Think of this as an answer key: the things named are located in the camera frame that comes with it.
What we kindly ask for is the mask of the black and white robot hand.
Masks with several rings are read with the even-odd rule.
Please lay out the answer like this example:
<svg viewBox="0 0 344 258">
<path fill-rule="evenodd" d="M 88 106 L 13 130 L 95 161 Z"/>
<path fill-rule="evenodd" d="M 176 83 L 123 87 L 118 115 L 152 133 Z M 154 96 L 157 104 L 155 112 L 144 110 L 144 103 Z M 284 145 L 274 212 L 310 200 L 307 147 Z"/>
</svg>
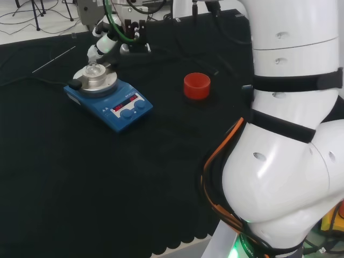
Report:
<svg viewBox="0 0 344 258">
<path fill-rule="evenodd" d="M 88 63 L 115 63 L 115 55 L 144 55 L 151 52 L 145 20 L 121 21 L 116 13 L 104 16 L 92 31 L 97 42 L 87 52 Z"/>
</svg>

